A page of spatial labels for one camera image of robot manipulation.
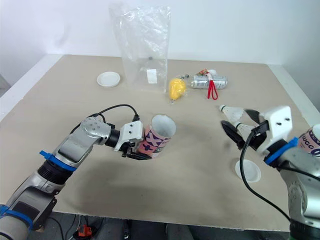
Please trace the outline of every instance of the pink printed cup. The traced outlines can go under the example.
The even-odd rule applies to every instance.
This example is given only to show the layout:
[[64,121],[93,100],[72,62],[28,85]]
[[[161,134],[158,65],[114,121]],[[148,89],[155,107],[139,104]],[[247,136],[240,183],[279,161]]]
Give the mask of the pink printed cup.
[[298,146],[307,153],[320,158],[320,124],[311,127],[299,137]]
[[176,133],[176,123],[167,115],[155,115],[144,131],[144,140],[140,142],[138,152],[155,158],[164,149]]

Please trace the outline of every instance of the black cable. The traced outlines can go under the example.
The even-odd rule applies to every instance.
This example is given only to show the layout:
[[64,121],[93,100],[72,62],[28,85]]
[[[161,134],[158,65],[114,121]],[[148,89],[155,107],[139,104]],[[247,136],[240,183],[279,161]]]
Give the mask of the black cable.
[[241,155],[240,155],[240,172],[241,172],[241,177],[243,180],[244,185],[246,186],[246,188],[253,193],[254,195],[256,195],[258,198],[260,198],[261,200],[265,201],[266,203],[268,203],[269,205],[271,205],[272,207],[274,207],[275,209],[277,209],[283,216],[285,216],[286,219],[288,219],[288,221],[290,222],[290,217],[277,205],[275,205],[273,202],[269,201],[268,199],[266,199],[265,197],[261,196],[259,193],[257,193],[255,190],[253,190],[246,179],[245,176],[245,172],[244,172],[244,159],[245,159],[245,154],[247,151],[247,148],[251,142],[251,139],[254,137],[255,133],[252,131],[250,133],[250,135],[248,136],[248,138],[245,141],[245,144],[243,146],[243,149],[241,151]]
[[48,216],[48,219],[52,219],[53,221],[55,221],[55,222],[58,224],[59,229],[60,229],[61,238],[62,238],[62,240],[64,240],[64,232],[62,231],[62,226],[61,226],[61,224],[60,224],[55,218],[53,218],[53,217],[51,217],[51,216]]
[[100,228],[101,228],[101,226],[102,226],[102,223],[104,222],[104,220],[105,220],[105,218],[103,217],[103,218],[102,218],[102,220],[101,220],[101,222],[100,222],[100,225],[99,225],[99,227],[97,228],[97,231],[99,231],[99,230],[100,230]]
[[111,109],[115,109],[115,108],[119,108],[119,107],[128,107],[128,108],[131,108],[134,112],[135,115],[138,115],[137,111],[134,109],[133,106],[129,105],[129,104],[118,104],[118,105],[114,105],[114,106],[111,106],[111,107],[108,107],[104,110],[102,110],[101,112],[97,113],[96,116],[100,115],[100,114],[103,114],[104,112],[106,111],[109,111]]
[[85,219],[86,225],[89,226],[88,216],[84,216],[84,219]]
[[282,170],[288,170],[288,171],[292,171],[292,172],[296,172],[296,173],[299,173],[299,174],[303,174],[303,175],[306,175],[310,178],[313,178],[315,180],[318,180],[320,181],[320,177],[317,177],[317,176],[314,176],[306,171],[302,171],[302,170],[299,170],[299,169],[295,169],[295,168],[291,168],[291,167],[287,167],[287,166],[277,166],[278,169],[282,169]]
[[[105,119],[105,116],[103,116],[103,113],[105,113],[106,111],[109,111],[111,109],[115,109],[115,108],[119,108],[119,107],[128,107],[128,108],[131,108],[134,112],[134,118],[132,121],[135,121],[135,120],[139,120],[139,115],[137,113],[137,111],[134,109],[133,106],[129,105],[129,104],[118,104],[118,105],[114,105],[114,106],[111,106],[111,107],[108,107],[98,113],[94,113],[94,114],[91,114],[90,116],[87,116],[87,118],[90,118],[90,117],[97,117],[97,116],[101,116],[102,117],[102,120],[104,123],[106,123],[106,119]],[[74,127],[74,129],[71,130],[70,134],[72,134],[78,127],[80,126],[80,123]]]
[[102,117],[103,122],[106,123],[105,116],[103,116],[102,114],[99,114],[99,116]]
[[77,217],[77,215],[74,215],[74,218],[73,218],[73,221],[71,223],[71,226],[69,227],[69,229],[66,231],[66,233],[64,235],[64,240],[67,240],[68,233],[71,230],[71,228],[73,227],[73,225],[75,224],[76,217]]

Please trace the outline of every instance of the red handle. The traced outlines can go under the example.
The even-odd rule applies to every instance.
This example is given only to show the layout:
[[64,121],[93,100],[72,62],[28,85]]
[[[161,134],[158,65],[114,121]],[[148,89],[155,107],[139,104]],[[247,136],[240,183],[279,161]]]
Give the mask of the red handle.
[[208,88],[208,94],[207,94],[208,99],[210,98],[210,95],[212,96],[213,100],[218,99],[218,92],[217,92],[216,85],[213,80],[209,81],[209,88]]

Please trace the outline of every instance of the table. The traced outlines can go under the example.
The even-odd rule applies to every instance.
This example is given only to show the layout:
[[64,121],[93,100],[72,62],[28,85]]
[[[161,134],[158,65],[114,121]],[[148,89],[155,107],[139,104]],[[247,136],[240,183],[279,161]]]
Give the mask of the table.
[[[0,122],[0,203],[44,161],[39,151],[52,152],[86,116],[116,104],[131,104],[146,125],[158,113],[172,117],[176,135],[153,160],[122,158],[107,146],[95,146],[57,195],[54,210],[93,216],[147,220],[237,229],[288,231],[288,221],[251,194],[236,176],[240,151],[226,136],[218,106],[226,104],[264,111],[291,107],[299,136],[309,126],[265,64],[168,61],[168,78],[214,68],[228,77],[219,99],[206,90],[190,89],[175,104],[163,93],[142,92],[125,84],[118,57],[63,56]],[[96,77],[118,72],[117,87],[103,88]],[[108,112],[119,129],[131,121],[130,109]],[[287,188],[279,173],[253,150],[247,159],[261,169],[251,186],[288,212]]]

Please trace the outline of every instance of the blue strap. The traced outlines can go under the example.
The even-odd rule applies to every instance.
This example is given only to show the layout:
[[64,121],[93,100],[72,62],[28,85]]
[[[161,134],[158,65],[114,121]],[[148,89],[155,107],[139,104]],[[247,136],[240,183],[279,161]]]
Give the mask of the blue strap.
[[21,212],[18,212],[18,211],[13,211],[13,210],[9,210],[9,207],[6,206],[6,205],[3,205],[1,208],[0,208],[0,218],[3,218],[4,216],[6,215],[12,215],[12,216],[16,216],[22,220],[24,220],[25,222],[28,223],[29,225],[29,228],[28,230],[31,231],[32,228],[33,228],[33,222],[31,220],[30,217],[28,217],[27,215],[21,213]]
[[60,161],[58,158],[55,157],[55,155],[53,155],[52,153],[48,153],[45,152],[43,150],[41,150],[41,152],[39,152],[42,156],[44,156],[45,159],[53,162],[54,164],[57,164],[59,167],[66,169],[70,172],[74,172],[75,170],[77,170],[76,167],[73,166],[69,166],[67,164],[65,164],[64,162]]
[[294,137],[286,145],[284,145],[278,151],[276,151],[274,154],[272,154],[270,157],[268,157],[267,160],[265,161],[265,163],[270,165],[274,160],[279,158],[285,151],[287,151],[290,148],[296,147],[296,146],[298,146],[298,138]]

